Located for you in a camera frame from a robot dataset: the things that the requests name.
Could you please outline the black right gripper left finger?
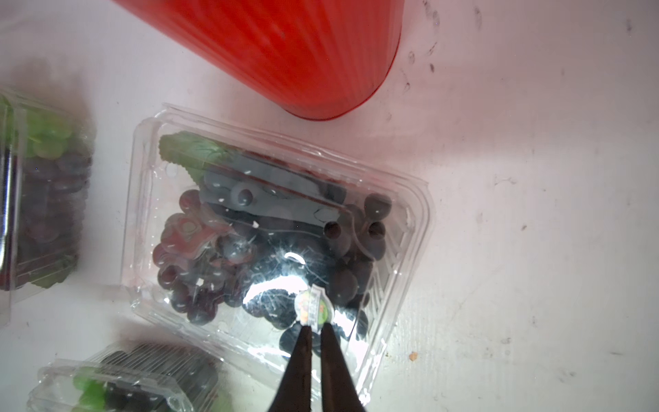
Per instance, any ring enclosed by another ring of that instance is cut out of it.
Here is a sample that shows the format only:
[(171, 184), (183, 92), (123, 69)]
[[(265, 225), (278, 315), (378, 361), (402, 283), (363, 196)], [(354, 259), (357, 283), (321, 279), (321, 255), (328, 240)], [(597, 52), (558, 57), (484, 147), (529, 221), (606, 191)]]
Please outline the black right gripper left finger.
[(312, 328), (303, 326), (269, 412), (312, 409)]

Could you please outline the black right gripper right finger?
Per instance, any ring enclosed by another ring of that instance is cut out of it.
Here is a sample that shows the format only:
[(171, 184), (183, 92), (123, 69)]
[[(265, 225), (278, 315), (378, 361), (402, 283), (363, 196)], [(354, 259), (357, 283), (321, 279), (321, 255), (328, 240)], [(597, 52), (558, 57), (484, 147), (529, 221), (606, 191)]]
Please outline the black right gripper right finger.
[(321, 386), (324, 412), (365, 412), (330, 323), (321, 331)]

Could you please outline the round fruit sticker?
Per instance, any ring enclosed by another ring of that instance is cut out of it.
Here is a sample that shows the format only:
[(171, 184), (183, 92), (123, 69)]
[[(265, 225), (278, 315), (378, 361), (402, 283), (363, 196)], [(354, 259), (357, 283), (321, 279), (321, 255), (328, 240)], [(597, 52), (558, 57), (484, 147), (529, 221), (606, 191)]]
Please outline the round fruit sticker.
[(310, 326), (319, 331), (324, 324), (330, 323), (334, 316), (334, 306), (325, 293), (325, 289), (312, 285), (308, 290), (298, 294), (293, 302), (297, 319), (303, 326)]

